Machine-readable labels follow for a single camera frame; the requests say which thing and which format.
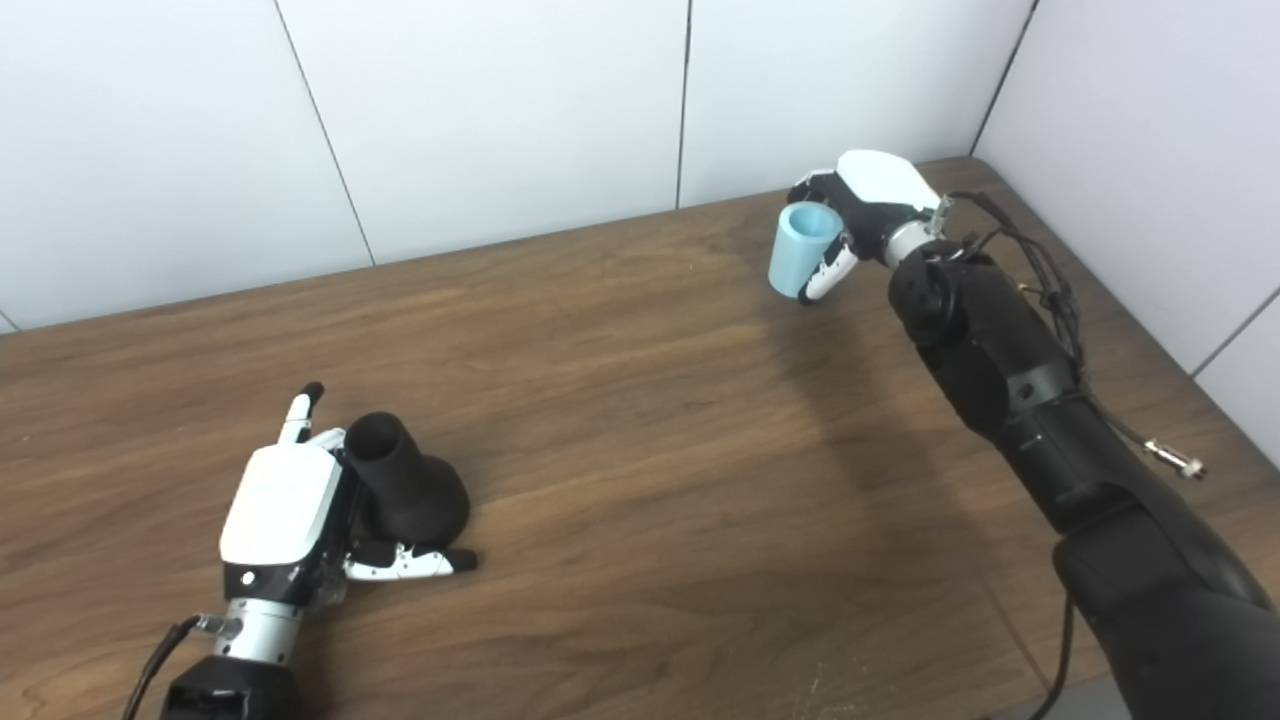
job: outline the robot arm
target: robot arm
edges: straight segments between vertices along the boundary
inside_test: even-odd
[[[945,237],[947,199],[924,192],[915,169],[895,160],[849,152],[791,199],[831,205],[850,236],[837,242],[893,269],[890,304],[924,366],[1062,537],[1055,569],[1133,717],[1280,716],[1280,616],[1266,592],[1125,447],[1087,387],[1080,355],[1019,286],[989,256]],[[809,286],[822,292],[809,300],[832,284],[824,268],[827,258]],[[1203,471],[1153,441],[1146,450],[1184,477]]]
[[[244,468],[219,542],[225,616],[193,615],[170,630],[125,720],[192,629],[215,635],[212,652],[169,685],[161,719],[298,719],[302,696],[289,661],[307,612],[340,602],[348,580],[476,568],[474,552],[445,548],[470,510],[453,468],[422,456],[387,413],[312,437],[311,411],[323,393],[320,383],[302,388],[278,442],[255,451]]]

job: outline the wooden table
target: wooden table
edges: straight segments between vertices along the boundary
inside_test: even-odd
[[[924,170],[1048,236],[982,163]],[[118,716],[168,624],[223,610],[241,469],[310,379],[319,425],[390,410],[456,464],[458,546],[483,553],[310,618],[312,717],[965,719],[1042,694],[1053,534],[920,366],[886,270],[812,309],[769,288],[782,202],[5,337],[0,715]],[[1210,462],[1179,489],[1280,593],[1276,471],[1057,252],[1098,392]],[[1076,679],[1105,670],[1087,635]],[[207,648],[170,659],[141,717]]]

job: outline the blue plastic cup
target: blue plastic cup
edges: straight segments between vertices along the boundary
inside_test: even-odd
[[[822,252],[844,227],[840,214],[820,202],[792,202],[783,208],[769,260],[773,290],[787,297],[800,295],[800,288],[818,268]]]

